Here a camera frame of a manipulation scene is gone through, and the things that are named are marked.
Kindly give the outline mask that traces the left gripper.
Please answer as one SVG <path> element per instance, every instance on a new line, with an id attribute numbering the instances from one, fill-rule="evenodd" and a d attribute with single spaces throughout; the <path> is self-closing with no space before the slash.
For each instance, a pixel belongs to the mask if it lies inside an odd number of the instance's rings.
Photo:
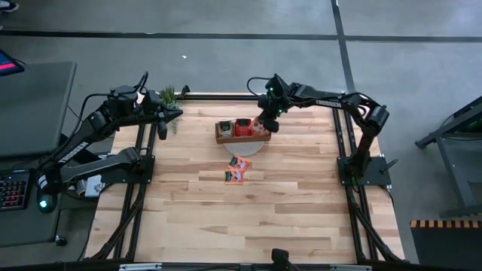
<path id="1" fill-rule="evenodd" d="M 160 96 L 154 90 L 147 90 L 141 103 L 142 122 L 170 122 L 184 112 L 179 108 L 165 108 Z"/>

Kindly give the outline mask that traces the orange peach tea packet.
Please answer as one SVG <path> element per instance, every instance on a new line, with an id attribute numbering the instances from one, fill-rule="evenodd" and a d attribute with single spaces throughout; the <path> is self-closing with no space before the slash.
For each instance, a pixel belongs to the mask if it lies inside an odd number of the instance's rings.
<path id="1" fill-rule="evenodd" d="M 239 169 L 227 169 L 224 173 L 225 184 L 244 184 L 244 172 Z"/>
<path id="2" fill-rule="evenodd" d="M 270 131 L 264 128 L 257 117 L 252 120 L 249 129 L 253 136 L 268 136 L 270 134 Z"/>
<path id="3" fill-rule="evenodd" d="M 251 165 L 251 162 L 245 157 L 234 155 L 228 163 L 229 169 L 238 169 L 245 172 Z"/>

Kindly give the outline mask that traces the red strawberry tea packet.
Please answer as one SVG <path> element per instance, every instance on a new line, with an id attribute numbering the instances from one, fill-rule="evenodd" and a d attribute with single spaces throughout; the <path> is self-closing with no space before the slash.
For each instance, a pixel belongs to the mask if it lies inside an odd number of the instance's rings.
<path id="1" fill-rule="evenodd" d="M 251 119 L 248 118 L 238 118 L 235 121 L 235 136 L 242 137 L 242 136 L 250 136 L 252 131 L 250 129 L 251 126 Z"/>

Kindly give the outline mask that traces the beige vanilla tea packet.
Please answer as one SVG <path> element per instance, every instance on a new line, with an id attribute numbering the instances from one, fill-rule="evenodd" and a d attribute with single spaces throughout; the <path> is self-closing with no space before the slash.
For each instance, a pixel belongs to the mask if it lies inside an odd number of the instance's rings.
<path id="1" fill-rule="evenodd" d="M 218 122 L 218 137 L 233 137 L 233 124 L 230 120 Z"/>

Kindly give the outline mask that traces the wooden three-compartment tea box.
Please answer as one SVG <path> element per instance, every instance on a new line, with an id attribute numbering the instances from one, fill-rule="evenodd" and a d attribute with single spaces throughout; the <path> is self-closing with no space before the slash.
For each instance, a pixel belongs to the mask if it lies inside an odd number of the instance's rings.
<path id="1" fill-rule="evenodd" d="M 218 137 L 218 122 L 215 124 L 215 140 L 218 144 L 229 144 L 229 143 L 239 143 L 239 142 L 267 142 L 271 139 L 271 133 L 265 136 L 250 135 L 250 136 L 236 137 L 235 127 L 234 127 L 236 119 L 230 120 L 230 121 L 233 124 L 233 137 L 230 137 L 230 138 Z"/>

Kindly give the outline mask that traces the potted green succulent plant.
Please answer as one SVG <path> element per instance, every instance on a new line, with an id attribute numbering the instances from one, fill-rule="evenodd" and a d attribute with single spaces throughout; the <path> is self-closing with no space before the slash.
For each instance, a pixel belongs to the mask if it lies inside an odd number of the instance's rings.
<path id="1" fill-rule="evenodd" d="M 159 92 L 159 97 L 163 103 L 164 108 L 179 110 L 180 107 L 176 101 L 175 86 L 172 84 L 167 85 Z M 170 129 L 174 135 L 178 132 L 178 119 L 171 120 L 169 122 Z"/>

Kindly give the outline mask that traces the white round plate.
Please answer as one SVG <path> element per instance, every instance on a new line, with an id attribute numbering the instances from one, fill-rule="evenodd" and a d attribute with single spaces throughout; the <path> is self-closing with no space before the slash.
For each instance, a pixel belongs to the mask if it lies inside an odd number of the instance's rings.
<path id="1" fill-rule="evenodd" d="M 247 157 L 259 152 L 264 142 L 239 142 L 223 144 L 225 149 L 234 156 Z"/>

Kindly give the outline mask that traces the white printed carton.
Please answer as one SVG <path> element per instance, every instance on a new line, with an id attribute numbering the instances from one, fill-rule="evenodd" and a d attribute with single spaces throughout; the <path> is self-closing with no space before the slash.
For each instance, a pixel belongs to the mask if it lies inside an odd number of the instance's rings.
<path id="1" fill-rule="evenodd" d="M 105 188 L 101 175 L 94 175 L 77 182 L 75 191 L 79 197 L 96 198 Z"/>

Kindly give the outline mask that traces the dark grey desk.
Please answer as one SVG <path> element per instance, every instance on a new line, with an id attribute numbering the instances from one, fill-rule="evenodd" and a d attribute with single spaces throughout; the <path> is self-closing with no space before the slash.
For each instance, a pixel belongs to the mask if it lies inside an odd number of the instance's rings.
<path id="1" fill-rule="evenodd" d="M 0 77 L 0 172 L 29 173 L 26 207 L 0 211 L 0 248 L 53 241 L 59 210 L 39 210 L 37 167 L 59 145 L 76 68 L 75 62 L 28 64 Z"/>

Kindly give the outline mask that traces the black metal stand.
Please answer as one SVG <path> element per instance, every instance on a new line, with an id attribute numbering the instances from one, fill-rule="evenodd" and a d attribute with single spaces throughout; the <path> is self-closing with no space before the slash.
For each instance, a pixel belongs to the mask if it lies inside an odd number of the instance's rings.
<path id="1" fill-rule="evenodd" d="M 435 143 L 455 190 L 458 206 L 441 218 L 482 215 L 482 200 L 471 186 L 482 186 L 482 96 L 449 115 L 438 129 L 415 142 L 424 149 Z"/>

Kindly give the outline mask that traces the small black device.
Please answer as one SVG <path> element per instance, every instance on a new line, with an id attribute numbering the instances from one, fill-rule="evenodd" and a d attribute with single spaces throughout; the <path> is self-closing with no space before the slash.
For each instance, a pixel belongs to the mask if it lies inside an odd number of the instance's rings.
<path id="1" fill-rule="evenodd" d="M 289 253 L 280 248 L 273 248 L 271 251 L 270 271 L 299 271 L 299 269 L 289 261 Z"/>

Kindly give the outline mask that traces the dark computer screen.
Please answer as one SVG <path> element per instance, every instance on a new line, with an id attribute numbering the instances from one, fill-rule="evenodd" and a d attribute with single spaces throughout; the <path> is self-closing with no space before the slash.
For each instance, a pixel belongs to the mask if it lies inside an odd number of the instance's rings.
<path id="1" fill-rule="evenodd" d="M 24 72 L 24 67 L 0 49 L 0 77 Z"/>

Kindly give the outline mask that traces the backlit black keyboard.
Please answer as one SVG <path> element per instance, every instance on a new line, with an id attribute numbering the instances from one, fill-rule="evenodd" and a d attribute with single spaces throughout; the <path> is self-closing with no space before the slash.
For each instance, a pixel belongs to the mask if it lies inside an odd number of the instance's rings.
<path id="1" fill-rule="evenodd" d="M 32 182 L 32 169 L 0 171 L 0 212 L 26 209 Z"/>

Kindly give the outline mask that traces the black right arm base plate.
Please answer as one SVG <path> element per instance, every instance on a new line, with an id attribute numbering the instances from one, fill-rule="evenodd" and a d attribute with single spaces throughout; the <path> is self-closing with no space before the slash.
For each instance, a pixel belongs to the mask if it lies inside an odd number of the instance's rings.
<path id="1" fill-rule="evenodd" d="M 389 164 L 385 157 L 372 157 L 368 163 L 368 167 L 364 175 L 360 178 L 354 178 L 348 171 L 346 162 L 348 157 L 337 158 L 337 168 L 340 183 L 344 186 L 357 185 L 371 185 L 371 186 L 386 186 L 391 185 L 391 178 L 389 175 Z"/>

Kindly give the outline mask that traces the silver metal bracket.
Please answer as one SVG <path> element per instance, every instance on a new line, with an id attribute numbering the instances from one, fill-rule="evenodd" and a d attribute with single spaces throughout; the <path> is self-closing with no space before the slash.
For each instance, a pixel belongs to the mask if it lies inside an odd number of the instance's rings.
<path id="1" fill-rule="evenodd" d="M 371 266 L 337 264 L 330 265 L 330 271 L 373 271 L 373 269 Z"/>
<path id="2" fill-rule="evenodd" d="M 118 271 L 162 271 L 161 263 L 130 263 L 121 264 Z"/>

